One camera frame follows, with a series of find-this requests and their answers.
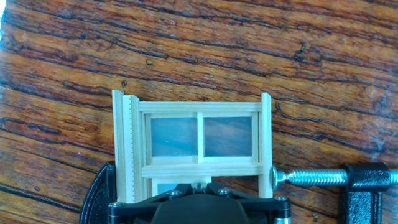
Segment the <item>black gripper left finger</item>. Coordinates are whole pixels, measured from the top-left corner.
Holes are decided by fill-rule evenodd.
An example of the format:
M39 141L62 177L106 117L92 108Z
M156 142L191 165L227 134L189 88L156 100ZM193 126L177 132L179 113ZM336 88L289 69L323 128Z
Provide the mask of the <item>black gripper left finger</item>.
M198 193L199 184L178 184L174 189L137 203L113 202L108 205L108 223L133 223L140 215L154 215L165 202Z

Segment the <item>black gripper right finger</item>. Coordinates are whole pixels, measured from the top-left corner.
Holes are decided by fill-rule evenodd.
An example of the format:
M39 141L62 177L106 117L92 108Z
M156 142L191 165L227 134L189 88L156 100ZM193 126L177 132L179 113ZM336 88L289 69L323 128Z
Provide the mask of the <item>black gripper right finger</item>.
M209 183L198 189L198 212L205 223L291 224L290 202L284 197L259 198Z

